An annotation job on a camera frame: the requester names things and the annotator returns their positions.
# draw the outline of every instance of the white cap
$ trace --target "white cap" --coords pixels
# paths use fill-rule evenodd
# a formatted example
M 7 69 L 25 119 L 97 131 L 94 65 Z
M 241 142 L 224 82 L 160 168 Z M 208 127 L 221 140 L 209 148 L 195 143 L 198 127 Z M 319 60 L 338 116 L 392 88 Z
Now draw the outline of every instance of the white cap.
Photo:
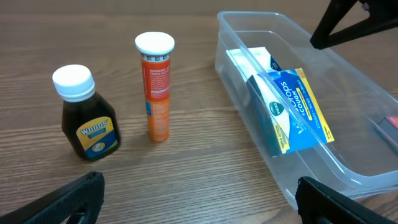
M 174 39 L 163 32 L 145 32 L 136 37 L 136 47 L 147 55 L 165 55 L 173 50 Z
M 87 100 L 95 93 L 94 79 L 90 70 L 82 65 L 58 68 L 52 75 L 55 89 L 67 102 Z

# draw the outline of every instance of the blue and yellow label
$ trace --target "blue and yellow label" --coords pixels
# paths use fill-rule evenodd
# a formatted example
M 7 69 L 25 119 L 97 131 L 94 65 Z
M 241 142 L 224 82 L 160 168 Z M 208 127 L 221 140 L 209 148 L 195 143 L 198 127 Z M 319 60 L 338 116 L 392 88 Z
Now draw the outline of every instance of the blue and yellow label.
M 110 117 L 92 119 L 76 132 L 87 157 L 96 157 L 118 144 Z

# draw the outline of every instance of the clear plastic bin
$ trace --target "clear plastic bin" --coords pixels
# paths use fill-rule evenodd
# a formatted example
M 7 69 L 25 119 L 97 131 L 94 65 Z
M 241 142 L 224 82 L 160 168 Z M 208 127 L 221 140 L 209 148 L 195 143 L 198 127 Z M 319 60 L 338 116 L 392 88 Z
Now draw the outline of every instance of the clear plastic bin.
M 397 101 L 332 50 L 316 50 L 310 34 L 288 17 L 275 12 L 220 12 L 216 70 L 253 141 L 287 201 L 297 209 L 297 181 L 309 176 L 350 198 L 398 189 L 398 152 L 377 125 L 384 117 L 398 115 Z M 271 157 L 267 135 L 253 116 L 252 102 L 264 101 L 249 94 L 240 68 L 226 51 L 241 49 L 289 116 L 304 129 L 315 132 L 256 61 L 248 48 L 265 47 L 284 70 L 303 68 L 334 141 Z

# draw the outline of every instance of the brown glass bottle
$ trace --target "brown glass bottle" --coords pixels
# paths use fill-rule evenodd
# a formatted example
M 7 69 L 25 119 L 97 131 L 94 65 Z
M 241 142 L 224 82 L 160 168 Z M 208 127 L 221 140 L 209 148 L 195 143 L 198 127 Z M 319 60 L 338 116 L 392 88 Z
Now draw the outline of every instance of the brown glass bottle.
M 81 129 L 84 124 L 89 122 L 92 122 L 92 124 L 89 124 Z M 101 127 L 92 128 L 98 124 L 101 124 Z M 94 146 L 85 149 L 84 145 L 82 145 L 81 139 L 79 138 L 79 134 L 81 134 L 81 136 L 84 138 L 89 138 L 86 136 L 102 132 L 103 129 L 106 131 L 106 128 L 109 128 L 110 124 L 112 125 L 113 130 L 108 133 L 108 135 L 113 134 L 114 138 L 116 139 L 116 143 L 113 144 L 114 141 L 101 141 L 101 138 L 98 141 L 99 143 L 94 143 L 93 145 L 95 146 L 96 144 L 105 143 L 105 146 L 102 150 L 95 151 L 93 149 Z M 86 136 L 84 136 L 84 134 L 81 132 L 85 129 L 87 129 Z M 95 93 L 87 100 L 81 102 L 63 102 L 62 131 L 67 136 L 75 152 L 81 158 L 89 161 L 95 161 L 111 154 L 118 149 L 121 143 L 119 126 L 116 120 L 114 109 L 98 93 Z

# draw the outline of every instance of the wooden table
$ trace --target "wooden table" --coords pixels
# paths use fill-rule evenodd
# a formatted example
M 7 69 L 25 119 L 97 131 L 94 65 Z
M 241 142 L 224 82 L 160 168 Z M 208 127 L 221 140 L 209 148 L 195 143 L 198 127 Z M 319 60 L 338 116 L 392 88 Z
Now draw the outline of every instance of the wooden table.
M 0 215 L 91 171 L 103 172 L 98 223 L 300 223 L 214 69 L 218 11 L 277 11 L 313 32 L 327 0 L 12 0 L 0 7 Z M 341 23 L 365 17 L 359 6 Z M 158 30 L 172 54 L 171 138 L 148 140 L 136 35 Z M 398 95 L 398 30 L 334 49 Z M 52 73 L 79 63 L 114 106 L 117 152 L 81 161 L 61 131 Z M 361 200 L 398 221 L 398 193 Z

